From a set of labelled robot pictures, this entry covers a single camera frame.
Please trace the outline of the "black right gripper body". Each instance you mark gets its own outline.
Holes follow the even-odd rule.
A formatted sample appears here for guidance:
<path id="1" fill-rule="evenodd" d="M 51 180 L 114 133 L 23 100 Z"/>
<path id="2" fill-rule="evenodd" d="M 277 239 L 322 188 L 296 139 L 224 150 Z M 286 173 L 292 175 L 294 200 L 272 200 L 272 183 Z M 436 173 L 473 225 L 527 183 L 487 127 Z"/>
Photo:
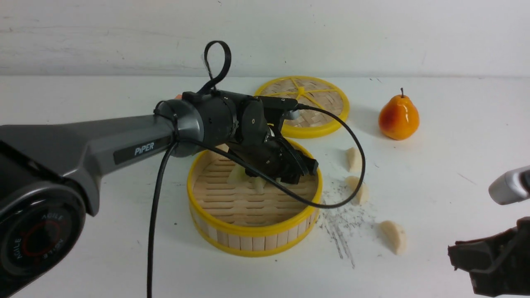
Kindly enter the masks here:
<path id="1" fill-rule="evenodd" d="M 530 218 L 514 228 L 472 241 L 456 241 L 448 247 L 455 270 L 469 273 L 473 292 L 480 296 L 528 296 L 530 294 Z"/>

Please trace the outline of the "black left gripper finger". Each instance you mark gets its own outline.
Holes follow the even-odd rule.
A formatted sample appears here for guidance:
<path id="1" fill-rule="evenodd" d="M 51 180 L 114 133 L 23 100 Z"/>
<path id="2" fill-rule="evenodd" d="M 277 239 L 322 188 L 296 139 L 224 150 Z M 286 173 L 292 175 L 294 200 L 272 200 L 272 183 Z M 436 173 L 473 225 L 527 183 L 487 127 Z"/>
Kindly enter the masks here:
<path id="1" fill-rule="evenodd" d="M 318 161 L 309 157 L 302 149 L 292 143 L 286 143 L 286 158 L 297 174 L 303 176 L 315 176 L 317 174 Z"/>
<path id="2" fill-rule="evenodd" d="M 280 172 L 280 182 L 283 184 L 297 185 L 303 170 L 300 168 L 283 168 Z"/>

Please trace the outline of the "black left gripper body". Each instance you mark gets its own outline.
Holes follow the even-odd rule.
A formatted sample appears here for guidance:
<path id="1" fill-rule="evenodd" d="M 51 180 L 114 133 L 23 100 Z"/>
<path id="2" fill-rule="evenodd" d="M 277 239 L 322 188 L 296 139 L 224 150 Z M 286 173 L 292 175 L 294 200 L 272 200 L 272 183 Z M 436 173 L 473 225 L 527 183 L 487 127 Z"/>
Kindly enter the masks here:
<path id="1" fill-rule="evenodd" d="M 286 143 L 283 137 L 272 137 L 257 145 L 242 145 L 228 142 L 229 153 L 239 157 L 254 168 L 273 179 L 280 179 L 283 168 L 292 168 L 286 158 Z"/>

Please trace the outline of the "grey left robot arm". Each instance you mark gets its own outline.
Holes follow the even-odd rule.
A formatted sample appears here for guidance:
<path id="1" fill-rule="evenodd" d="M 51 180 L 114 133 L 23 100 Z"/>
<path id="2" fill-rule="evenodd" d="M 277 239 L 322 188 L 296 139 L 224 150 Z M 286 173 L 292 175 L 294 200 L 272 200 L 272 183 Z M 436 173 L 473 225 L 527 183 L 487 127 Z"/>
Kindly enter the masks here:
<path id="1" fill-rule="evenodd" d="M 101 179 L 164 152 L 184 158 L 227 145 L 232 160 L 297 184 L 318 163 L 282 136 L 293 99 L 184 92 L 152 114 L 56 125 L 1 126 L 1 296 L 9 298 L 74 247 L 100 207 Z"/>

